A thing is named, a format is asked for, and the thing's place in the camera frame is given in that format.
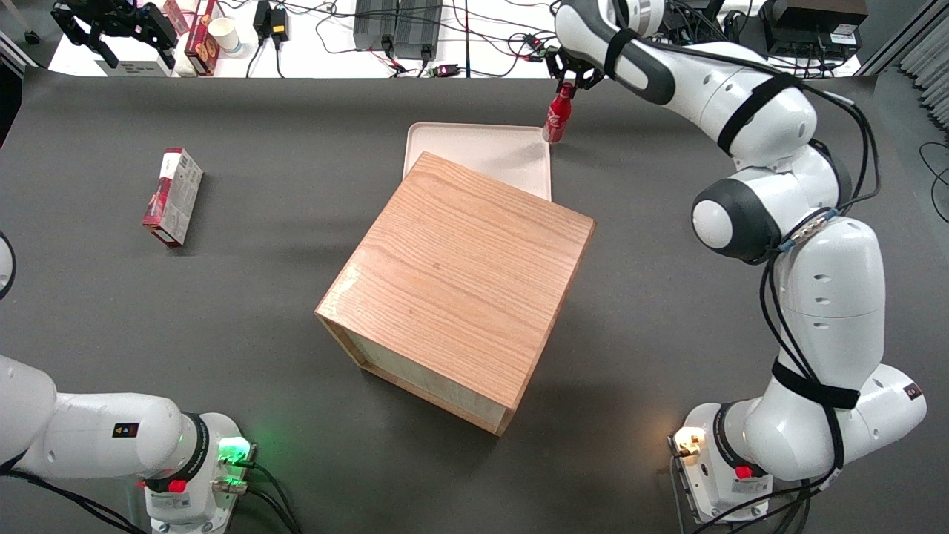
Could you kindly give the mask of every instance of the coca-cola bottle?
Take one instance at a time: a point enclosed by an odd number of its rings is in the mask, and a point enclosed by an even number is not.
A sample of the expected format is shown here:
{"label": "coca-cola bottle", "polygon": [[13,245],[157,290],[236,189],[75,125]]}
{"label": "coca-cola bottle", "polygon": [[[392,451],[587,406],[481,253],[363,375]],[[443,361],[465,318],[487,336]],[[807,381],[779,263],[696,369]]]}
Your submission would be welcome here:
{"label": "coca-cola bottle", "polygon": [[570,111],[573,110],[572,93],[573,84],[564,83],[560,87],[560,93],[550,103],[547,110],[547,122],[544,123],[544,141],[559,143],[564,138],[567,120],[570,118]]}

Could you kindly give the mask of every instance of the red box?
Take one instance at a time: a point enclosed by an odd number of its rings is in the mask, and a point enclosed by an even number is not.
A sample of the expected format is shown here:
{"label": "red box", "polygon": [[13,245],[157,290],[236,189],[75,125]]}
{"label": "red box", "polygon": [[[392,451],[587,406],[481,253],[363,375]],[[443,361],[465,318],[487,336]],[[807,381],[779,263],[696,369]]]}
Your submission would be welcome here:
{"label": "red box", "polygon": [[169,148],[161,158],[158,188],[148,201],[141,225],[169,247],[184,244],[204,175],[184,148]]}
{"label": "red box", "polygon": [[175,33],[178,37],[188,32],[188,21],[184,19],[184,13],[181,12],[181,7],[177,4],[176,0],[165,0],[165,4],[161,6],[161,10],[164,11],[168,22],[172,23],[172,26],[175,27]]}
{"label": "red box", "polygon": [[208,33],[208,24],[223,17],[224,12],[217,5],[217,0],[201,0],[195,13],[184,55],[191,61],[198,76],[214,76],[214,66],[217,65],[220,48],[214,37]]}

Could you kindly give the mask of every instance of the wooden box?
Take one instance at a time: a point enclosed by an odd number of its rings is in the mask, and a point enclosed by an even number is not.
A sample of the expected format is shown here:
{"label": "wooden box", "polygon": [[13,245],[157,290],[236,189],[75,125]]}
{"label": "wooden box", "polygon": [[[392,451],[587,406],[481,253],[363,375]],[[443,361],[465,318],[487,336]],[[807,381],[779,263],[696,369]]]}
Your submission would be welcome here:
{"label": "wooden box", "polygon": [[316,315],[363,369],[499,436],[595,226],[426,152]]}

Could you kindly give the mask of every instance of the cardboard box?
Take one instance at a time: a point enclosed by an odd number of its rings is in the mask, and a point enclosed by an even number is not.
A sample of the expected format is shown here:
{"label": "cardboard box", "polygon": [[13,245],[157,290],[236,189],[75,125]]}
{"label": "cardboard box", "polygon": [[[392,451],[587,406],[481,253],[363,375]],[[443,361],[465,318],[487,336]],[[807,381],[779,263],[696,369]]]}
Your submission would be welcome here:
{"label": "cardboard box", "polygon": [[423,152],[316,315],[363,369],[499,436],[595,226]]}
{"label": "cardboard box", "polygon": [[168,22],[172,23],[178,37],[188,32],[188,21],[185,20],[184,13],[181,11],[177,0],[165,0],[161,6],[161,12],[165,13]]}
{"label": "cardboard box", "polygon": [[198,76],[214,76],[214,67],[217,65],[220,48],[217,41],[208,33],[208,24],[216,18],[223,17],[224,12],[217,5],[217,0],[201,0],[197,4],[195,13],[184,55],[191,61]]}
{"label": "cardboard box", "polygon": [[203,176],[184,148],[169,148],[161,159],[158,189],[148,201],[141,225],[169,247],[184,244]]}

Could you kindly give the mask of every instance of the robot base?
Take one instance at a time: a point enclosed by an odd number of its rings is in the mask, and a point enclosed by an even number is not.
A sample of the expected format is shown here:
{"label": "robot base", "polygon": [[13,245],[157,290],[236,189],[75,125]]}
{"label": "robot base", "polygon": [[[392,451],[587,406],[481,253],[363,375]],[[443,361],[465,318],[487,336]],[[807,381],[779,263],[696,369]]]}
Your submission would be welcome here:
{"label": "robot base", "polygon": [[[222,439],[240,437],[240,430],[228,416],[202,413],[208,427],[208,454],[183,493],[155,493],[145,489],[145,505],[151,517],[153,533],[222,534],[233,514],[237,495],[212,490],[219,479],[244,480],[247,470],[226,465],[219,459]],[[251,459],[251,448],[248,459]]]}
{"label": "robot base", "polygon": [[[697,523],[708,523],[733,506],[740,505],[772,491],[773,477],[753,477],[738,480],[718,452],[713,438],[713,421],[719,404],[703,404],[685,418],[682,428],[669,438],[674,454],[679,457],[680,479],[688,497],[689,506]],[[768,513],[768,500],[741,508],[721,519],[723,523],[751,521]]]}

